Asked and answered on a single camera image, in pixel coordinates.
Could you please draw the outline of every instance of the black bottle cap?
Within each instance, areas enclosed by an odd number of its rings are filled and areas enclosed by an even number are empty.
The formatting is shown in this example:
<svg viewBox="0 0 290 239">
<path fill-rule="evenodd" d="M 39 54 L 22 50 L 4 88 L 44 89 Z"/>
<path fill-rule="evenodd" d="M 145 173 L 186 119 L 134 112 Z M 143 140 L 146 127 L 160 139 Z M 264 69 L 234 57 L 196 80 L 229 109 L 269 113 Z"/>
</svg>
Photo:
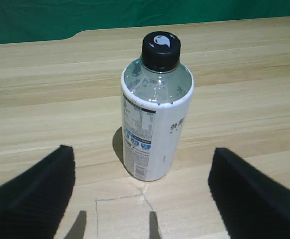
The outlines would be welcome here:
<svg viewBox="0 0 290 239">
<path fill-rule="evenodd" d="M 144 37 L 141 50 L 143 64 L 150 70 L 166 72 L 179 62 L 179 39 L 168 32 L 156 31 Z"/>
</svg>

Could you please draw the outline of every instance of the plastic bottle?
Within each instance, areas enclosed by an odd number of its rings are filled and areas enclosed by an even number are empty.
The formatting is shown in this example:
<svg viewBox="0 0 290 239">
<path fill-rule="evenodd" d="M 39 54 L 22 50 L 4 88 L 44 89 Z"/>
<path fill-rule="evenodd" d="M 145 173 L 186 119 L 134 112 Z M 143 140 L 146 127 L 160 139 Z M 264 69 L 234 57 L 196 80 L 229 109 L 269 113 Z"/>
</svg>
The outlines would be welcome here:
<svg viewBox="0 0 290 239">
<path fill-rule="evenodd" d="M 149 33 L 141 57 L 121 76 L 124 164 L 143 181 L 169 171 L 193 93 L 193 76 L 179 62 L 180 47 L 171 33 Z"/>
</svg>

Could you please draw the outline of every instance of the green cloth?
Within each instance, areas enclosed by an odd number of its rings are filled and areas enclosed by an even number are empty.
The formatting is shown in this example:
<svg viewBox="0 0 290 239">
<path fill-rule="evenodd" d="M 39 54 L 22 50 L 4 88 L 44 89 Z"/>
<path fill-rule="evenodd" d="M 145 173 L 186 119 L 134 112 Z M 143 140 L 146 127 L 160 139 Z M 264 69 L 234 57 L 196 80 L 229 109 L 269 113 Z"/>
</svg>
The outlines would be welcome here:
<svg viewBox="0 0 290 239">
<path fill-rule="evenodd" d="M 290 16 L 290 0 L 0 0 L 0 43 L 83 30 Z"/>
</svg>

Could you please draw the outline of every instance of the light wood grain surface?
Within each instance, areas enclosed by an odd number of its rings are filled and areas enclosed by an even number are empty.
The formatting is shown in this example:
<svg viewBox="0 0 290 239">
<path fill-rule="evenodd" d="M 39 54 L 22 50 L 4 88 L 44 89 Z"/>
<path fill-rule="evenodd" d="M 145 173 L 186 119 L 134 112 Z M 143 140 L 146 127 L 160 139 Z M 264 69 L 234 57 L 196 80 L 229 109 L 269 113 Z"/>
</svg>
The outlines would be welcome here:
<svg viewBox="0 0 290 239">
<path fill-rule="evenodd" d="M 172 170 L 144 183 L 125 171 L 120 74 L 142 38 L 170 31 L 195 91 Z M 85 239 L 146 239 L 157 211 L 164 239 L 227 239 L 207 185 L 215 147 L 228 147 L 290 188 L 290 17 L 85 31 L 0 45 L 0 184 L 60 144 L 74 147 L 76 186 L 57 232 L 79 210 Z"/>
</svg>

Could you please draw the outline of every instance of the white bottle label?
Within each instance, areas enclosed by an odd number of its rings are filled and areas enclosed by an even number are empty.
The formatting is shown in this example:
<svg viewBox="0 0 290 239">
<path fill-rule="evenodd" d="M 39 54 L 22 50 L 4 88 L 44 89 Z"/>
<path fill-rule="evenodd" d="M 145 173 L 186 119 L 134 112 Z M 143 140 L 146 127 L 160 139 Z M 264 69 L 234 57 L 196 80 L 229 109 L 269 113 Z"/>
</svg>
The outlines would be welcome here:
<svg viewBox="0 0 290 239">
<path fill-rule="evenodd" d="M 142 108 L 123 95 L 125 166 L 145 180 L 156 111 Z"/>
</svg>

